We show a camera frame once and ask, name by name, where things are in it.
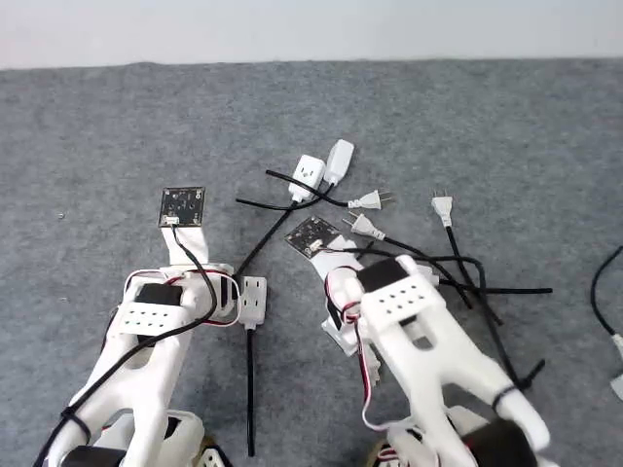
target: gray carpet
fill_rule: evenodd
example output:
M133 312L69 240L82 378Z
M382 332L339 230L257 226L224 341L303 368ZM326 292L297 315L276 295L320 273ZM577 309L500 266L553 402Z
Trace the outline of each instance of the gray carpet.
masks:
M335 196L391 188L398 203L371 214L388 234L447 253L429 207L431 191L446 189L459 244L492 285L554 287L494 298L502 335L521 371L547 359L529 397L551 429L551 457L621 465L623 402L608 384L623 366L588 305L593 272L621 243L621 60L1 72L0 463L34 460L92 368L126 275L165 264L162 187L207 187L211 256L238 265L276 215L235 196L287 202L264 169L326 158L340 137L358 150ZM336 226L345 215L327 204L297 213L248 271L272 291L257 335L257 457L245 455L242 329L197 332L173 398L237 467L362 465L377 441L360 420L355 359L319 328L321 283L282 240L312 213ZM622 281L619 263L600 288L618 329ZM443 293L493 354L481 315ZM405 408L385 373L372 417Z

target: black zip tie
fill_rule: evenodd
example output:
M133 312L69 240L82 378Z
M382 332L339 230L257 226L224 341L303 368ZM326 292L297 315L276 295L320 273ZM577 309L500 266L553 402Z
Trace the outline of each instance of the black zip tie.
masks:
M66 407L65 410L60 413L60 417L76 423L87 437L87 444L91 442L91 430L89 429L87 424L82 421L79 416L76 415L73 408Z

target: white power outlet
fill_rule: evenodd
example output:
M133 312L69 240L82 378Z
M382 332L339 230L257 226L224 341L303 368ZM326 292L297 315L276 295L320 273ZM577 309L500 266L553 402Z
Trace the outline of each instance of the white power outlet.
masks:
M251 277L246 275L242 285L242 311L240 324L246 329L255 329L264 324L266 315L266 298L268 296L268 282L266 277Z
M324 169L324 161L313 158L312 156L302 155L299 159L299 163L296 165L292 178L316 189L320 186L320 182L324 176ZM297 202L305 201L312 197L312 193L294 183L290 183L288 192L292 195L292 199Z

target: black cable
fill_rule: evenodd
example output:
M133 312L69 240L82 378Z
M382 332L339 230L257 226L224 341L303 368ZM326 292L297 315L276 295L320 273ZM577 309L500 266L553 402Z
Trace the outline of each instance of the black cable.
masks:
M340 207L348 207L348 203L347 202L345 202L345 201L337 201L336 199L330 198L327 195L325 195L324 193L320 192L319 190L317 190L315 188L312 188L307 183L300 182L296 178L292 178L289 175L284 175L282 173L275 172L274 170L270 170L270 169L268 169L266 171L266 174L270 175L271 177L275 177L275 178L278 178L278 179L281 179L281 180L285 180L286 182L294 183L295 185L298 185L299 187L305 188L308 192L313 193L317 197L322 198L325 201L330 202L333 205L340 206Z
M295 207L296 205L297 205L297 202L292 201L292 204L290 207ZM255 245L255 247L251 250L251 252L246 256L246 258L244 258L244 260L242 261L242 264L239 266L238 270L236 271L236 274L234 274L234 278L236 278L237 280L240 278L240 276L242 275L242 272L247 268L247 266L249 266L251 261L253 261L253 258L257 256L260 250L264 248L264 245L266 245L266 243L271 239L271 237L276 232L276 230L279 227L281 227L281 224L283 224L285 220L288 217L290 217L290 214L292 214L292 209L288 209L287 211L284 211L283 214L281 214L281 217L277 219L277 221L271 227L271 229L268 232L266 232L266 234L260 239L260 241L258 241L257 245Z
M246 330L246 447L249 457L255 455L255 417L253 385L253 330Z
M331 193L331 190L335 188L335 185L331 184L329 187L323 192L325 195ZM311 201L302 202L297 204L296 206L277 206L275 204L266 204L264 202L251 201L250 199L236 198L236 202L241 204L248 204L249 206L260 207L262 209L270 209L272 211L296 211L298 209L305 209L306 207L313 206L318 202L322 201L322 198L314 198Z
M448 240L450 240L450 246L452 247L452 252L455 254L455 256L460 256L460 252L458 251L458 245L457 245L457 240L455 239L455 234L452 232L452 227L448 226L446 227L446 234L448 235ZM458 270L460 271L460 274L463 276L463 279L465 281L465 283L471 287L476 288L476 285L474 284L474 281L471 280L471 276L469 275L469 272L467 272L467 269L465 268L465 264L463 263L463 261L458 261Z
M597 283L599 282L602 272L604 272L604 269L607 268L608 265L612 263L617 256L619 256L621 251L623 251L623 245L619 246L616 251L614 251L614 253L607 257L604 263L599 267L599 269L597 269L597 272L595 272L595 276L593 277L593 281L591 282L591 307L593 308L593 312L595 313L595 316L597 317L600 324L611 336L614 336L616 334L616 331L612 326L608 324L608 322L605 320L604 315L597 306Z
M329 186L327 191L330 191L333 185ZM281 214L281 217L277 219L275 224L269 229L268 232L260 239L251 252L244 258L242 264L239 266L234 279L240 281L242 272L249 266L253 258L257 256L260 250L266 245L269 239L275 234L277 229L281 227L281 224L292 214L294 208L298 205L296 201L293 201L290 205L291 209L288 209ZM254 404L253 404L253 333L251 330L246 331L246 446L249 457L255 455L255 416L254 416Z
M82 396L80 396L80 398L76 402L74 402L72 405L67 406L65 408L63 413L66 414L67 416L64 416L63 418L60 419L60 421L58 422L58 425L55 427L55 429L52 431L52 433L48 437L48 440L46 441L46 443L41 447L41 450L39 451L39 455L37 456L37 459L35 460L35 462L33 464L33 467L42 467L43 466L43 462L44 462L44 460L46 458L46 455L48 455L48 451L50 450L50 447L52 446L52 443L55 441L56 437L58 436L58 433L60 433L60 430L62 430L62 428L67 423L67 421L70 419L69 416L75 415L76 411L79 410L85 404L85 402L87 402L89 400L89 398L93 395L93 393L97 389L99 389L102 386L102 384L104 384L111 376L113 376L115 374L115 372L117 372L117 370L119 370L130 358L132 358L134 355L136 355L142 349L144 349L146 347L149 347L149 346L155 344L156 342L162 341L162 340L164 340L166 338L170 338L172 336L180 335L182 333L185 333L186 331L190 331L191 329L194 329L194 328L198 327L199 325L201 325L201 323L203 323L204 321L207 321L208 319L210 319L212 317L212 315L214 314L214 311L216 311L216 304L217 304L216 291L214 290L214 286L212 285L212 282L210 281L209 277L207 276L207 274L203 270L203 267L202 267L201 263L197 260L195 255L188 248L186 248L186 246L184 246L179 241L179 238L177 238L177 231L176 231L175 226L171 226L171 229L173 231L173 237L175 239L175 243L177 243L177 245L182 249L182 251L184 251L186 256L197 267L197 270L202 275L203 281L207 285L207 289L208 289L208 291L210 293L210 299L211 299L209 310L201 318L198 318L198 319L196 319L194 321L191 321L190 323L188 323L188 324L186 324L184 326L180 326L179 328L171 329L170 331L167 331L167 332L162 333L160 335L157 335L157 336L151 337L149 339L146 339L145 341L140 342L139 344L137 344L136 346L131 348L128 352L126 352L117 361L117 363L115 363L112 367L110 367L110 369L108 369L108 371L106 373L104 373L96 382L94 382L82 394Z
M345 253L370 253L376 254L380 256L385 256L389 258L395 258L396 255L384 250L377 250L373 248L363 249L363 248L345 248L342 250L334 250L334 251L342 251ZM545 366L544 360L539 360L539 362L534 366L534 368L529 372L526 377L519 378L517 376L517 372L515 371L515 367L513 366L508 352L504 347L504 344L501 340L499 332L497 331L497 327L495 326L495 322L493 320L493 311L487 302L487 278L485 276L485 268L482 263L474 258L466 257L466 256L413 256L415 261L422 261L426 263L431 263L431 261L442 263L448 261L463 261L465 263L471 263L476 267L479 274L479 294L477 296L478 302L480 303L483 309L483 315L485 317L485 322L487 323L487 327L489 328L489 332L494 340L495 347L497 349L497 353L502 362L506 373L513 381L513 383L520 389L525 390L531 386L532 381L536 377L536 375L543 369Z
M415 246L407 245L406 243L403 243L402 241L394 240L393 238L390 238L388 236L386 236L383 239L383 241L386 242L386 243L389 243L390 245L394 245L394 246L397 246L399 248L402 248L403 250L410 251L410 252L412 252L412 253L414 253L414 254L416 254L418 256L422 256L422 257L425 257L425 258L428 257L428 255L426 255L423 251L421 251L420 249L416 248ZM441 266L437 262L432 262L430 264L432 266L436 267L439 270L439 272L441 272L446 277L448 277L448 280L451 281L453 286L455 287L455 289L457 289L457 293L460 295L460 297L463 300L463 303L465 304L465 306L467 306L469 309L473 308L471 302L469 301L469 299L465 295L465 292L463 292L463 290L460 287L458 287L458 282L448 272L448 270L445 269L443 266Z
M455 286L448 279L439 279L441 285ZM478 286L471 286L467 284L457 284L457 286L463 290L478 291ZM518 289L513 287L487 287L487 295L539 295L539 294L551 294L554 289L551 287L538 287L534 289Z

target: two-prong plug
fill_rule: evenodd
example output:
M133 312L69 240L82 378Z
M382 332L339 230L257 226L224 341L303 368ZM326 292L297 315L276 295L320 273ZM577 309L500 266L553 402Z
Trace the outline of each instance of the two-prong plug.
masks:
M390 192L375 190L359 199L353 199L348 202L348 208L364 208L364 209L381 209L383 204L393 201L393 196Z
M368 219L364 214L355 214L354 212L349 211L354 221L350 221L348 219L342 219L343 222L350 225L350 231L354 234L371 236L377 240L383 240L385 238L385 233L374 227L372 221Z

